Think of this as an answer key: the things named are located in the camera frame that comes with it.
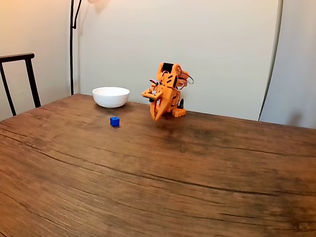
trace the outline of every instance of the table surface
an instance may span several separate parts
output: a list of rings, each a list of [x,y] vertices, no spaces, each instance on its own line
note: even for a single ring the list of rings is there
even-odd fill
[[[316,130],[53,102],[0,122],[0,236],[315,237]]]

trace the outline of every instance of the bowl rim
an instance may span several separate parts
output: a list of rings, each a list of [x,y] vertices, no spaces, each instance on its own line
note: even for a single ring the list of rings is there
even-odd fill
[[[126,89],[126,88],[124,88],[124,87],[118,87],[118,86],[103,86],[103,87],[94,88],[94,89],[92,90],[92,95],[95,94],[95,91],[96,91],[96,90],[98,90],[98,89],[103,89],[103,88],[120,88],[120,89],[125,89],[125,90],[126,90],[126,93],[125,93],[125,94],[122,94],[122,95],[99,95],[99,96],[115,97],[115,96],[124,96],[124,95],[130,94],[130,90],[129,90],[129,89]]]

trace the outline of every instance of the chair backrest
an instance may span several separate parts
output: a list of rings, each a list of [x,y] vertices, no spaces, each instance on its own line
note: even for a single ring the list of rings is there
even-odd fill
[[[6,83],[2,64],[6,63],[6,62],[25,60],[26,70],[28,72],[30,87],[31,87],[31,91],[32,91],[32,96],[33,96],[35,107],[37,108],[37,107],[40,107],[40,98],[39,98],[38,89],[37,89],[36,83],[35,83],[35,77],[34,77],[34,72],[33,72],[33,67],[32,67],[32,61],[31,61],[32,58],[34,58],[34,57],[35,57],[35,55],[33,53],[25,53],[25,54],[17,54],[17,55],[0,57],[0,73],[1,73],[2,81],[3,81],[5,93],[6,93],[6,96],[8,98],[8,102],[9,102],[13,116],[16,116],[16,112],[15,112],[15,109],[13,106],[13,102],[12,102],[11,95],[9,92],[8,84]]]

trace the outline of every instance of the lamp shade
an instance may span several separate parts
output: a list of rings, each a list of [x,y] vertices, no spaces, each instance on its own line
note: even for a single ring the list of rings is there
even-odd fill
[[[97,2],[99,2],[99,1],[100,1],[100,0],[88,0],[88,2],[91,3],[91,4],[97,3]]]

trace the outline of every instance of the wall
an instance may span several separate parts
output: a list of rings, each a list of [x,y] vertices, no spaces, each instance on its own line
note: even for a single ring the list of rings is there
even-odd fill
[[[316,128],[316,2],[283,3],[279,43],[260,120]]]
[[[183,90],[192,111],[258,119],[277,21],[277,0],[83,1],[79,30],[82,93],[131,90],[148,103],[160,62],[180,63],[195,79]]]
[[[69,94],[66,0],[10,0],[0,4],[0,55],[33,52],[39,98],[46,104]],[[3,65],[17,113],[34,108],[25,63]],[[0,120],[12,116],[0,81]]]

